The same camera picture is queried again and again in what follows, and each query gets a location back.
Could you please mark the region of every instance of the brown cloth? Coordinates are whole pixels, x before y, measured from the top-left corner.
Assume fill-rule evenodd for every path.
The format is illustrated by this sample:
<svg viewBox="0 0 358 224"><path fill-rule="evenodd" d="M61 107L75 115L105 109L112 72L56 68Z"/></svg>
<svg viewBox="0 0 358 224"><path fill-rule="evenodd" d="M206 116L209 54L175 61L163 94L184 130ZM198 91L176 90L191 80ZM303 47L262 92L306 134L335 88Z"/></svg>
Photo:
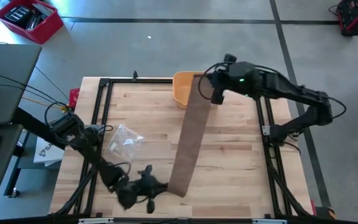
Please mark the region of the brown cloth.
<svg viewBox="0 0 358 224"><path fill-rule="evenodd" d="M200 78L201 75L195 75L191 85L175 163L168 183L168 192L181 197L186 195L193 176L211 107L211 100L204 99L198 90ZM211 97L213 88L206 77L202 78L200 90L205 97Z"/></svg>

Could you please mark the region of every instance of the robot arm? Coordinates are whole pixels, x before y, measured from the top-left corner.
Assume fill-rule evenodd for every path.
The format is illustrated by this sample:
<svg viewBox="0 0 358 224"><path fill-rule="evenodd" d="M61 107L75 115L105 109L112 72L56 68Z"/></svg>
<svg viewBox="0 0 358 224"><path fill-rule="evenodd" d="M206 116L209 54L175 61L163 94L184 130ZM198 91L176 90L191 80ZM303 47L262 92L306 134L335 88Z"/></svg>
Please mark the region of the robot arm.
<svg viewBox="0 0 358 224"><path fill-rule="evenodd" d="M329 96L322 91L314 91L304 86L292 84L278 71L253 65L249 62L236 62L235 56L226 55L214 72L206 73L214 88L211 102L223 103L223 91L249 96L255 100L261 96L278 99L287 98L309 105L306 113L283 124L269 128L272 144L283 145L288 134L302 133L312 125L327 125L333 121Z"/></svg>

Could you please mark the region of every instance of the concrete floor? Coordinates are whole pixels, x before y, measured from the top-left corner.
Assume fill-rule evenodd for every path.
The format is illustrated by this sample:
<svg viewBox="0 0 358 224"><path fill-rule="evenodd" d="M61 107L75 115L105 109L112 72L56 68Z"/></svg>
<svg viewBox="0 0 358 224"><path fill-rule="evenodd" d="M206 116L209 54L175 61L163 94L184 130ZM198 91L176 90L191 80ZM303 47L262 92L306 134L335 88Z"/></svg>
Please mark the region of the concrete floor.
<svg viewBox="0 0 358 224"><path fill-rule="evenodd" d="M50 2L58 8L61 16L70 17L274 19L269 0ZM275 0L278 15L287 21L335 21L336 17L327 8L337 2ZM333 209L341 220L358 221L358 36L343 37L338 26L332 25L282 25L282 29L298 84L326 91L348 107L344 116L329 126L311 128L311 133ZM33 44L12 34L1 23L0 41ZM65 93L78 88L82 77L129 77L133 70L142 77L171 77L177 71L204 70L221 61L225 53L288 73L288 58L285 61L283 56L286 50L280 45L274 23L66 22L65 27L42 47L37 66L50 79L59 80L58 85ZM36 70L29 84L64 100ZM298 116L295 104L290 106L292 115ZM44 107L24 100L21 107L42 119ZM340 106L333 103L333 113L340 110ZM311 198L320 205L303 138L300 138L300 147ZM47 214L56 178L57 172L54 171L27 170L21 173L18 183L23 193L21 198L3 197L0 189L0 218Z"/></svg>

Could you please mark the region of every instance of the red toolbox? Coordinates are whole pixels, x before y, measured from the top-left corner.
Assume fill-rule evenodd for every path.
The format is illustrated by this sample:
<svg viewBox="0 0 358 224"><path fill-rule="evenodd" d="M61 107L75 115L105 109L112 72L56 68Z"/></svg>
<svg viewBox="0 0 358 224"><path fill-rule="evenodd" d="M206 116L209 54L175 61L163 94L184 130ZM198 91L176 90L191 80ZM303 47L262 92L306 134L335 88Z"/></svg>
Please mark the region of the red toolbox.
<svg viewBox="0 0 358 224"><path fill-rule="evenodd" d="M33 30L25 30L5 20L5 14L16 6L24 6L30 10L36 9L32 5L33 3L41 4L53 11L51 15L44 19L44 21L38 24L37 27ZM54 35L54 33L56 33L57 30L63 26L63 21L57 14L57 9L38 0L12 0L8 5L0 10L0 21L3 22L5 26L8 27L12 32L32 40L37 44L45 43L52 35Z"/></svg>

